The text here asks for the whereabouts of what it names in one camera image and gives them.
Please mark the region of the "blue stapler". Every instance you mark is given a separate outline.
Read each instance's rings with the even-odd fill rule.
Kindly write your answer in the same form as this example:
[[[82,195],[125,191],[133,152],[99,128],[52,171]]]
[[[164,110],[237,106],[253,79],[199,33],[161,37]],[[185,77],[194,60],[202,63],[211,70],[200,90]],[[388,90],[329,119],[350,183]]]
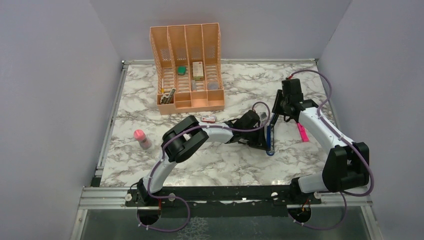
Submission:
[[[266,154],[268,156],[273,156],[275,154],[274,131],[275,131],[275,125],[277,123],[278,118],[279,118],[279,115],[274,113],[272,115],[269,125],[266,128],[266,143],[267,143]]]

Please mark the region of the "red white staple box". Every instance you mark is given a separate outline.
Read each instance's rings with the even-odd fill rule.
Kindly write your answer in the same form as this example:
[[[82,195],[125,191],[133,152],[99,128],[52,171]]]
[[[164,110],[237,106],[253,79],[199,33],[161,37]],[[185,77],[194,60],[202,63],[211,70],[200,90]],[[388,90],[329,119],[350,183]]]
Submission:
[[[204,114],[201,116],[201,121],[204,123],[215,123],[216,116],[211,114]]]

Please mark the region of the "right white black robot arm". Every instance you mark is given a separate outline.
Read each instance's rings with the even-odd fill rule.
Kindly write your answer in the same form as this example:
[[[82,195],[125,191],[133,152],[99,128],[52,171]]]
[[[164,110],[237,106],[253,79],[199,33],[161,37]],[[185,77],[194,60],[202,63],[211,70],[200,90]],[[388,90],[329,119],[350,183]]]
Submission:
[[[272,112],[302,125],[327,155],[321,172],[294,178],[289,199],[300,204],[313,192],[340,192],[366,186],[370,181],[369,148],[343,135],[319,112],[318,104],[304,99],[300,80],[285,79],[277,91]]]

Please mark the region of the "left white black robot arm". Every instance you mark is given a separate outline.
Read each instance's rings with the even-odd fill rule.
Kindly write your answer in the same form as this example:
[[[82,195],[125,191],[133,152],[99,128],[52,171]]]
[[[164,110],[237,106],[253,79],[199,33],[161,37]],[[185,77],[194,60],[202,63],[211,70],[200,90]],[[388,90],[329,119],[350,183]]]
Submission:
[[[254,110],[223,123],[200,122],[193,115],[186,117],[163,135],[159,159],[137,184],[138,199],[147,206],[155,203],[157,192],[174,167],[188,160],[205,143],[239,143],[267,150],[265,127],[269,120],[267,113]]]

